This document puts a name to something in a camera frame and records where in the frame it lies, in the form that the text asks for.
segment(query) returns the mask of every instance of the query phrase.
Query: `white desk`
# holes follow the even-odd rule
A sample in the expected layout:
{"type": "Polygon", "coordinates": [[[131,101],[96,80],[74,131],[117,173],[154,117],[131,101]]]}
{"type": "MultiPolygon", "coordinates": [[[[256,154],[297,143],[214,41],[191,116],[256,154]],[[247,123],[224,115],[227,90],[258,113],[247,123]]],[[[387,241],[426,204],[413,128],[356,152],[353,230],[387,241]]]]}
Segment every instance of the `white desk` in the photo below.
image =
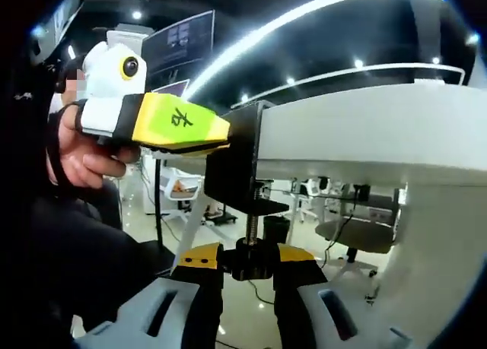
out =
{"type": "MultiPolygon", "coordinates": [[[[485,254],[486,126],[487,92],[468,87],[399,84],[299,100],[264,111],[257,177],[408,183],[374,311],[425,346],[460,306],[485,254]]],[[[168,164],[205,172],[205,158],[168,164]]]]}

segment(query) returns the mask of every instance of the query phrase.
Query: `green label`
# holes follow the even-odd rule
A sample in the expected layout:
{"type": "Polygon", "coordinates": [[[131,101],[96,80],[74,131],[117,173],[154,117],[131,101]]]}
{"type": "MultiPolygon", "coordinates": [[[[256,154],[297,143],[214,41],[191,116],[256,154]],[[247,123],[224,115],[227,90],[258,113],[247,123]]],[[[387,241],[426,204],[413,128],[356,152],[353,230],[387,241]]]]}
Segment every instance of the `green label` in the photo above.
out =
{"type": "Polygon", "coordinates": [[[149,130],[174,143],[204,141],[216,115],[201,106],[164,94],[149,123],[149,130]]]}

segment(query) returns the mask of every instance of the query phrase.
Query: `tiled floor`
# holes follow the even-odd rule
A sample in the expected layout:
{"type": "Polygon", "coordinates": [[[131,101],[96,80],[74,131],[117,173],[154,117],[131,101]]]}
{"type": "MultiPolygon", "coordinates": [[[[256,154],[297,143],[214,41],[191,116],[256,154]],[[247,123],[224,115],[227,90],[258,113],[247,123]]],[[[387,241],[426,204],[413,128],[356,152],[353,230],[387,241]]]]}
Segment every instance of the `tiled floor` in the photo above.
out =
{"type": "MultiPolygon", "coordinates": [[[[154,216],[148,216],[143,212],[142,193],[145,192],[145,187],[140,175],[134,173],[132,176],[126,177],[122,182],[122,188],[125,195],[123,201],[124,230],[138,241],[154,240],[156,238],[154,216]]],[[[232,249],[235,241],[245,235],[245,217],[238,211],[230,212],[238,216],[236,224],[220,227],[202,226],[196,235],[195,246],[220,241],[226,249],[232,249]]],[[[184,228],[183,222],[175,219],[168,223],[174,235],[180,238],[184,228]]],[[[328,242],[315,234],[314,228],[316,224],[317,222],[311,219],[306,220],[302,224],[297,222],[294,228],[293,245],[305,248],[321,262],[323,251],[328,246],[328,242]]],[[[164,224],[163,237],[164,245],[175,251],[178,242],[164,224]]],[[[345,246],[337,243],[330,250],[331,259],[345,254],[346,249],[345,246]]],[[[386,255],[360,252],[357,259],[379,265],[380,270],[387,263],[386,255]]],[[[326,266],[324,268],[325,275],[330,278],[337,269],[326,266]]],[[[272,280],[255,281],[255,284],[258,287],[259,295],[263,299],[274,300],[272,280]]],[[[357,282],[353,276],[345,276],[340,284],[348,285],[360,297],[367,293],[364,287],[360,285],[360,282],[357,282]]],[[[281,347],[273,307],[258,301],[253,287],[248,282],[238,282],[231,276],[225,276],[223,297],[224,311],[221,316],[218,340],[241,349],[277,349],[281,347]]],[[[224,348],[225,346],[217,343],[216,347],[224,348]]]]}

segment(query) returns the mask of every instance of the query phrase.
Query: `chair seat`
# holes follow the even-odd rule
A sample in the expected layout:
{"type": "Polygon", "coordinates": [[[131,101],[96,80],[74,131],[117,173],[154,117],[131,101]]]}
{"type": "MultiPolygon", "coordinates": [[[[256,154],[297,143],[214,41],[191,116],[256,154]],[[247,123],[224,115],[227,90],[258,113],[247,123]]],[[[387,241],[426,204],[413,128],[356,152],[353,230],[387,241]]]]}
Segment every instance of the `chair seat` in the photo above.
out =
{"type": "MultiPolygon", "coordinates": [[[[348,217],[340,221],[342,226],[348,217]]],[[[315,232],[325,239],[332,240],[336,232],[337,221],[319,224],[315,232]]],[[[386,254],[393,244],[393,228],[384,224],[362,221],[352,218],[343,228],[338,243],[364,252],[386,254]]]]}

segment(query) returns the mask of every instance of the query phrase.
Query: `dark sleeve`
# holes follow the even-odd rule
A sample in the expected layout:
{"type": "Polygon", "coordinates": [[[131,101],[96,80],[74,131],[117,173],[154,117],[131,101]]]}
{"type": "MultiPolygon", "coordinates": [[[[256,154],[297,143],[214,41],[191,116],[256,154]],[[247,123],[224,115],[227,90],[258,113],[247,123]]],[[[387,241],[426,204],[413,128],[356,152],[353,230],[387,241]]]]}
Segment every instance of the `dark sleeve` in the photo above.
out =
{"type": "Polygon", "coordinates": [[[27,61],[13,69],[6,101],[11,182],[22,197],[33,200],[51,195],[46,164],[47,116],[57,74],[27,61]]]}

